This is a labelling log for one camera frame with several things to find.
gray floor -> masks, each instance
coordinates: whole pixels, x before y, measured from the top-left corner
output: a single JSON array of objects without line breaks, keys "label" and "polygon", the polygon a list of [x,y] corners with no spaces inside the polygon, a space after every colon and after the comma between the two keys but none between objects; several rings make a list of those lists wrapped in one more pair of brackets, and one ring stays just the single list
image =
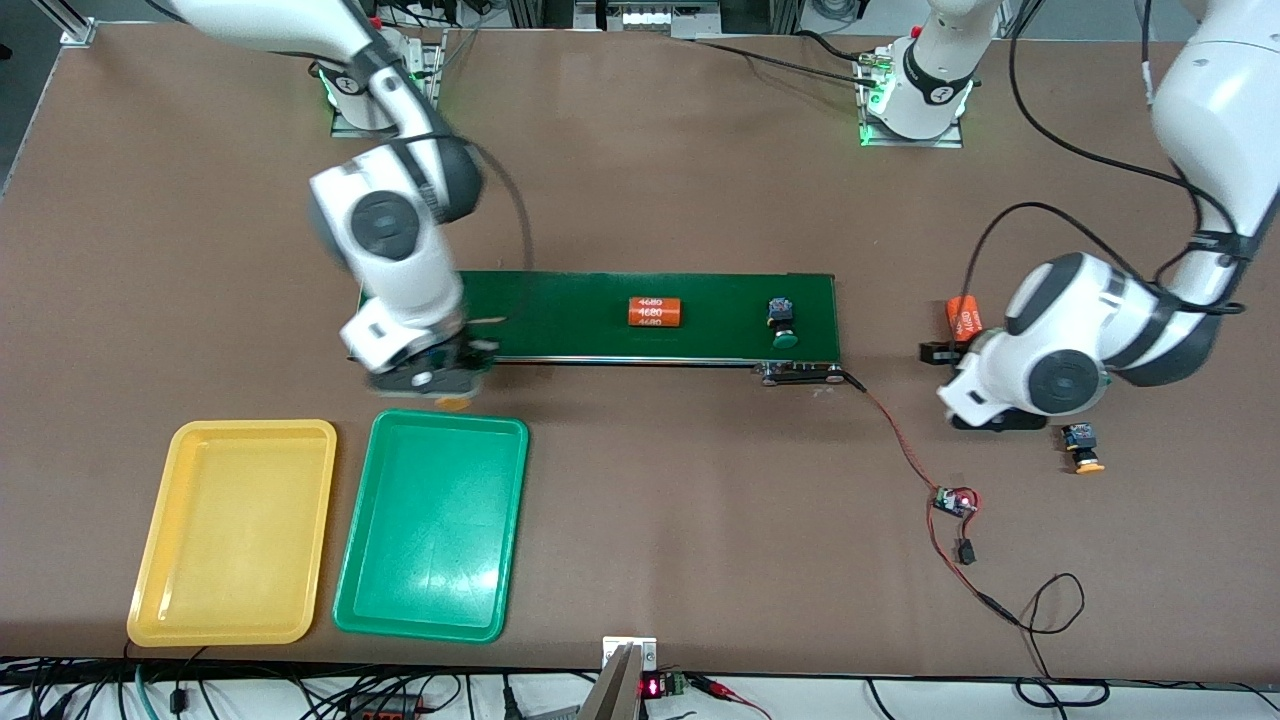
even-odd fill
[{"label": "gray floor", "polygon": [[[81,14],[99,20],[164,20],[142,0],[68,0]],[[1029,37],[1053,40],[1124,40],[1139,35],[1134,0],[1048,0]],[[1179,0],[1155,0],[1152,37],[1185,40],[1194,31],[1192,17]],[[842,29],[850,35],[896,35],[920,22],[928,10],[923,0],[873,0],[868,18]],[[805,26],[819,32],[840,23],[815,18]],[[22,137],[58,56],[60,32],[28,0],[0,0],[0,44],[13,49],[10,60],[0,61],[0,181],[18,154]]]}]

brown table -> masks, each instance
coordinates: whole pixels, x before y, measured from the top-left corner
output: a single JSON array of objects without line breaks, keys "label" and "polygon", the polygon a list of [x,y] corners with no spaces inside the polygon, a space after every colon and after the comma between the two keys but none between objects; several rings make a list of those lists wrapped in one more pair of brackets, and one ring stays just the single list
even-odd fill
[{"label": "brown table", "polygon": [[[749,44],[842,69],[801,40]],[[1046,123],[1162,164],[1134,46],[1024,58]],[[938,336],[937,302],[996,211],[1061,204],[1148,269],[1190,225],[1176,188],[1036,136],[1004,61],[997,45],[961,151],[859,147],[846,86],[644,33],[485,32],[443,109],[518,179],[543,269],[835,273],[849,369],[940,482],[984,493],[973,580],[1010,607],[1053,571],[1083,580],[1084,615],[1042,643],[1055,673],[1277,680],[1280,252],[1263,251],[1252,311],[1207,368],[1120,384],[1087,414],[1106,473],[1068,473],[1050,430],[942,423],[945,373],[915,343]],[[0,205],[0,652],[119,652],[179,425],[324,418],[340,457],[316,623],[292,646],[215,656],[585,667],[602,635],[635,633],[663,662],[721,671],[1033,673],[1023,638],[933,555],[923,486],[874,406],[740,370],[499,368],[475,410],[532,433],[504,634],[338,632],[370,421],[425,404],[370,395],[344,359],[355,284],[303,206],[306,178],[362,143],[326,136],[305,64],[160,26],[108,26],[64,53]],[[448,232],[465,268],[518,263],[495,182]],[[1078,247],[1053,218],[1011,218],[978,273],[988,320],[1027,270]]]}]

plastic tray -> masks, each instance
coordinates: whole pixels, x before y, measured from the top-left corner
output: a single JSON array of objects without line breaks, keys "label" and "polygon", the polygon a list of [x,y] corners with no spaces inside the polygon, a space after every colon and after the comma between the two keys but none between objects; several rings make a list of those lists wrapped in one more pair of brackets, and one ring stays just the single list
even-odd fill
[{"label": "plastic tray", "polygon": [[529,429],[388,410],[374,420],[333,621],[352,633],[486,643],[507,615]]},{"label": "plastic tray", "polygon": [[315,611],[337,448],[324,420],[183,425],[129,611],[143,647],[282,644]]}]

